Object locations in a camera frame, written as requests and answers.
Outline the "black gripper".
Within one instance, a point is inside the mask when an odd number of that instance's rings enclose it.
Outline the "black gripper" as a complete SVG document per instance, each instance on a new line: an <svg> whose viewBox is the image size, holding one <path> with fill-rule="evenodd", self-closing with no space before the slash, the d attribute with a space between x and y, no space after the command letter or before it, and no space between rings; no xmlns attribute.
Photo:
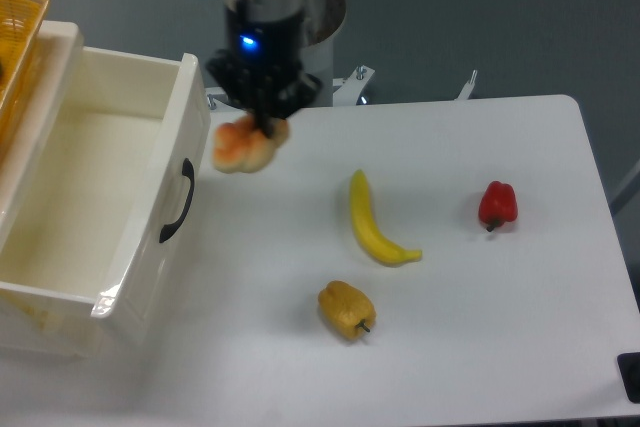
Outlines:
<svg viewBox="0 0 640 427"><path fill-rule="evenodd" d="M320 80L301 61L303 12L273 21L252 17L258 4L233 0L225 10L227 44L206 63L206 70L231 103L255 112L256 125L272 138L272 117L289 117L309 106Z"/></svg>

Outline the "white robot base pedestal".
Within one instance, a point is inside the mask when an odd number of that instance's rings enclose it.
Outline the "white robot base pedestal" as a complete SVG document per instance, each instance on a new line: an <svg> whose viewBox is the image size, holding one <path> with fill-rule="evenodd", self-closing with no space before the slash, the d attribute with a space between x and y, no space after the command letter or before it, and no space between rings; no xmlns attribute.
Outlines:
<svg viewBox="0 0 640 427"><path fill-rule="evenodd" d="M322 87L312 107L333 105L334 41L346 18L346 0L305 0L301 60Z"/></svg>

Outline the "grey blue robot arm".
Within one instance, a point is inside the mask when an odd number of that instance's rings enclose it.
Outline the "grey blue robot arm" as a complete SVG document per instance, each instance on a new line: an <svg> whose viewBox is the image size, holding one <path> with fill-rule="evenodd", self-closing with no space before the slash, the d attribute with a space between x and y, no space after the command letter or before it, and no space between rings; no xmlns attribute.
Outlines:
<svg viewBox="0 0 640 427"><path fill-rule="evenodd" d="M235 108L268 138L276 123L308 106L322 83L301 60L305 0L222 0L224 48L206 69Z"/></svg>

